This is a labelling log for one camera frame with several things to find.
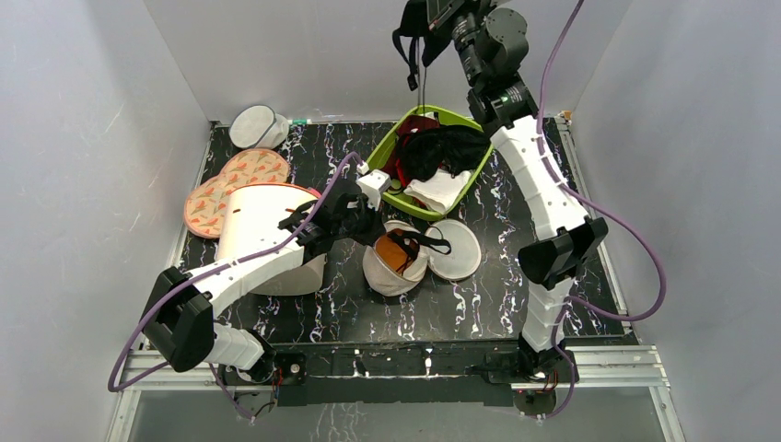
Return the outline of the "orange bra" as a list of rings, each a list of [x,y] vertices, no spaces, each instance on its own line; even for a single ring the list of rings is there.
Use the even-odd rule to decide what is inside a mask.
[[[411,232],[400,229],[386,233],[374,245],[379,258],[398,275],[403,275],[417,260],[419,250],[420,245]]]

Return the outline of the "beige mesh cylindrical laundry bag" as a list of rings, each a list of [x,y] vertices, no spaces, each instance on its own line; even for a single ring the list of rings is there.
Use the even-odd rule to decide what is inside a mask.
[[[394,229],[411,232],[420,245],[417,260],[404,272],[396,274],[367,246],[362,268],[368,285],[385,297],[397,297],[419,285],[428,272],[450,282],[472,276],[482,261],[482,251],[476,235],[461,221],[442,219],[424,232],[400,220],[384,224],[385,234]]]

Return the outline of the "black strappy bra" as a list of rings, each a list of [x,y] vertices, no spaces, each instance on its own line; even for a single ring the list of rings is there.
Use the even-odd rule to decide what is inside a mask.
[[[409,0],[400,25],[391,34],[394,48],[408,66],[408,88],[417,92],[417,105],[425,107],[427,68],[450,45],[455,1]]]

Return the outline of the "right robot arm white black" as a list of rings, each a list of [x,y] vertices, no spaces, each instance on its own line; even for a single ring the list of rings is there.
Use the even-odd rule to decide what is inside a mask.
[[[527,21],[497,1],[428,1],[424,30],[429,42],[453,44],[470,87],[472,117],[510,167],[532,217],[536,239],[518,256],[529,283],[518,374],[541,381],[567,363],[569,380],[576,383],[562,321],[574,280],[608,228],[570,195],[542,132],[542,103],[519,74],[529,51]]]

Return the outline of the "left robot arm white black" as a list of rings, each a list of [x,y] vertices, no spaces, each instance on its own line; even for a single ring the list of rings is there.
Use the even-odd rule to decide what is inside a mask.
[[[232,366],[253,383],[271,378],[275,349],[262,336],[217,322],[221,312],[262,285],[327,253],[337,240],[369,245],[384,232],[380,199],[323,196],[305,203],[261,238],[249,256],[226,258],[183,273],[162,271],[140,320],[142,332],[176,372],[202,363]]]

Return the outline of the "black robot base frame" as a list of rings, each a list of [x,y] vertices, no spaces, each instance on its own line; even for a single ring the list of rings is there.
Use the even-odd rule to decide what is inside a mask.
[[[580,380],[572,351],[533,352],[518,339],[278,344],[258,379],[220,366],[217,377],[251,407],[337,402],[466,403],[515,407],[545,417]]]

